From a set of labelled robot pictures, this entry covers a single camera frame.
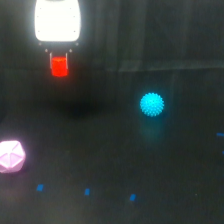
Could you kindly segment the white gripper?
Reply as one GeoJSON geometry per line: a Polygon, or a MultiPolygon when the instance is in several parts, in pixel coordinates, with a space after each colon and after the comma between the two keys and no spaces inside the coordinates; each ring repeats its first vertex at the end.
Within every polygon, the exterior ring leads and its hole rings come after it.
{"type": "MultiPolygon", "coordinates": [[[[79,0],[36,0],[34,31],[38,45],[46,52],[65,51],[67,70],[69,53],[79,45],[81,27],[79,0]]],[[[49,53],[49,62],[52,69],[52,52],[49,53]]]]}

